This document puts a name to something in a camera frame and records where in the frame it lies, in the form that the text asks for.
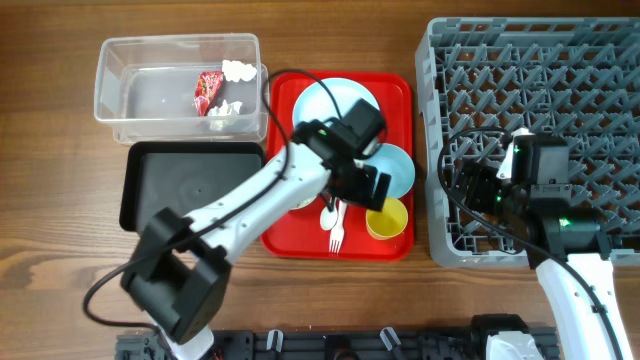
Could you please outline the light blue bowl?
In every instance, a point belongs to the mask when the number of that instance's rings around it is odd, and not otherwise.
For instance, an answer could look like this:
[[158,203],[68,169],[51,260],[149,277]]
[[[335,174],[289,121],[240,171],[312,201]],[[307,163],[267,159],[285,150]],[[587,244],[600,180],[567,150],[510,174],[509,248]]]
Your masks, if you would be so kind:
[[400,147],[384,143],[374,156],[364,161],[365,165],[375,167],[379,173],[391,176],[387,196],[401,198],[414,185],[415,167],[411,157]]

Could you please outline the yellow plastic cup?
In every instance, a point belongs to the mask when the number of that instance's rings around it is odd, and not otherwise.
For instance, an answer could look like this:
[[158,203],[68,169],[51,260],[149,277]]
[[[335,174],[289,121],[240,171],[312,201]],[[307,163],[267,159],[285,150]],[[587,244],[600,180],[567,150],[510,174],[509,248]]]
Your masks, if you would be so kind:
[[397,198],[387,197],[380,211],[367,210],[367,232],[377,240],[388,240],[401,234],[409,221],[408,210]]

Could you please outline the white tissue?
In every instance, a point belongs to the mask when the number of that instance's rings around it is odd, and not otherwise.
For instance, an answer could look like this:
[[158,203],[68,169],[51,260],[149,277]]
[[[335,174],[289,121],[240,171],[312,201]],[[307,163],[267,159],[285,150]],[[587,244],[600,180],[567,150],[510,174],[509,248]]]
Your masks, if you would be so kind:
[[257,68],[238,60],[223,60],[222,73],[229,82],[249,82],[257,76]]
[[209,129],[211,131],[222,131],[233,125],[236,122],[236,117],[240,114],[242,106],[243,103],[241,101],[228,103],[224,100],[221,105],[209,109],[207,115],[214,117],[214,120],[209,122]]

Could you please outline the red snack wrapper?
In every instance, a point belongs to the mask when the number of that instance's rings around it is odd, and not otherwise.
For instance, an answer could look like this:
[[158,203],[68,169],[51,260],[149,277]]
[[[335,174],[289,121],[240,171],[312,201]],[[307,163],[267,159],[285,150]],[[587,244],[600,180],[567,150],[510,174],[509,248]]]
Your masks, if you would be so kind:
[[216,97],[224,81],[222,71],[204,71],[198,78],[196,90],[194,92],[194,104],[199,116],[208,113],[211,103]]

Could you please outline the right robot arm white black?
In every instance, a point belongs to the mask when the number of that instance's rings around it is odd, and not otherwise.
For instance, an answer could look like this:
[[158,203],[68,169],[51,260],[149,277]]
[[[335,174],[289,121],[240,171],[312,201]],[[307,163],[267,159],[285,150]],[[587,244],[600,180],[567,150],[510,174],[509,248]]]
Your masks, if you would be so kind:
[[460,210],[525,250],[566,358],[632,358],[612,246],[598,212],[570,203],[567,143],[535,134],[509,140],[500,166],[466,160],[444,191]]

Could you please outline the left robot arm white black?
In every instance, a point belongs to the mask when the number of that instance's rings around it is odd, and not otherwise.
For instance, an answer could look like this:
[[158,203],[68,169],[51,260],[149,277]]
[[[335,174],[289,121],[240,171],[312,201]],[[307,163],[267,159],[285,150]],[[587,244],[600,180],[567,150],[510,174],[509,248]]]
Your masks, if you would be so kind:
[[359,100],[339,119],[296,126],[276,156],[220,199],[183,217],[165,208],[149,220],[121,286],[152,319],[171,358],[204,357],[233,264],[292,208],[327,193],[382,209],[390,177],[364,159],[385,130],[381,112]]

